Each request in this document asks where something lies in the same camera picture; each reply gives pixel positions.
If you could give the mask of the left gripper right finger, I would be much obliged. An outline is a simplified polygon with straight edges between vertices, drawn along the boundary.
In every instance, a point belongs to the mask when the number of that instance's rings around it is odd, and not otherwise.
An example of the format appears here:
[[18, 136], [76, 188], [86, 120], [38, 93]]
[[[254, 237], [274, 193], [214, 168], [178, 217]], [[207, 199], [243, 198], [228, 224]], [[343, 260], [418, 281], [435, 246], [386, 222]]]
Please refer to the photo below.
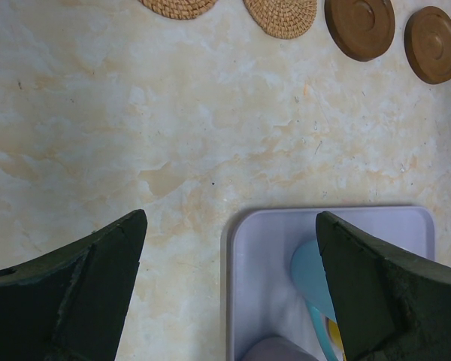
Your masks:
[[348, 360], [451, 360], [451, 268], [329, 211], [319, 253]]

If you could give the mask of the brown wooden coaster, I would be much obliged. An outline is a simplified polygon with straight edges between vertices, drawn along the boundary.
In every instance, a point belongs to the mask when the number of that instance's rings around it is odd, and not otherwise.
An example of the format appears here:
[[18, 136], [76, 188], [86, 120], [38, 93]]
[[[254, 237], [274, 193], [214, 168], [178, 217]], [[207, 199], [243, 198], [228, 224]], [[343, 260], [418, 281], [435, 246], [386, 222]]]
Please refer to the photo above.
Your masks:
[[407, 60], [416, 76], [428, 84], [451, 79], [451, 19], [435, 6], [413, 13], [404, 30]]

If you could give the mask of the light woven rattan coaster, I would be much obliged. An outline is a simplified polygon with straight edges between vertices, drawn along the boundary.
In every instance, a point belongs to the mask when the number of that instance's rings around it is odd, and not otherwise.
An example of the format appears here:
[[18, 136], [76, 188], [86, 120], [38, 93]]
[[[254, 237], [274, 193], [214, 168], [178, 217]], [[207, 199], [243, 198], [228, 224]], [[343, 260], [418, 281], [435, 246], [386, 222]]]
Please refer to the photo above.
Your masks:
[[306, 33], [316, 18], [316, 0], [244, 0], [256, 24], [268, 35], [293, 39]]

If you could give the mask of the dark woven rattan coaster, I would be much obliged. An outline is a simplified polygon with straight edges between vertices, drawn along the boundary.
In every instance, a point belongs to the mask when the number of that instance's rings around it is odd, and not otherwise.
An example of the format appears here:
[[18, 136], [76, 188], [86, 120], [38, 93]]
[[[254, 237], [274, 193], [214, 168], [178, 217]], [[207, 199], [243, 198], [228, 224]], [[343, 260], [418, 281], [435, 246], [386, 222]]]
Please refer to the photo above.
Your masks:
[[141, 3], [154, 11], [207, 11], [216, 0], [141, 0]]

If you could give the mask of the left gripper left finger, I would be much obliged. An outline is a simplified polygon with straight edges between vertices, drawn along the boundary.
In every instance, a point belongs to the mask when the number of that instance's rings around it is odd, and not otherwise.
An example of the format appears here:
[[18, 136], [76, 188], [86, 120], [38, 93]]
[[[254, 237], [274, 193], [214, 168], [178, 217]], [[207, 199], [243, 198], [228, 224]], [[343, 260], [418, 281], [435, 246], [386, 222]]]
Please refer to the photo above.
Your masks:
[[147, 231], [134, 210], [0, 270], [0, 360], [113, 360]]

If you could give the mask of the dark wooden coaster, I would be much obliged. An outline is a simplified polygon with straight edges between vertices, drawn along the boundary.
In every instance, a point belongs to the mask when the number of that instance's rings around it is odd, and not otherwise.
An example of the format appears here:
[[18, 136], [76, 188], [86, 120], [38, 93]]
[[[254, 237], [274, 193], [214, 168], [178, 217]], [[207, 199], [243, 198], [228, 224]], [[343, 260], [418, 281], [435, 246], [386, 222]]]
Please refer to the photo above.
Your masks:
[[324, 11], [332, 39], [348, 57], [367, 62], [389, 49], [395, 34], [390, 1], [329, 0]]

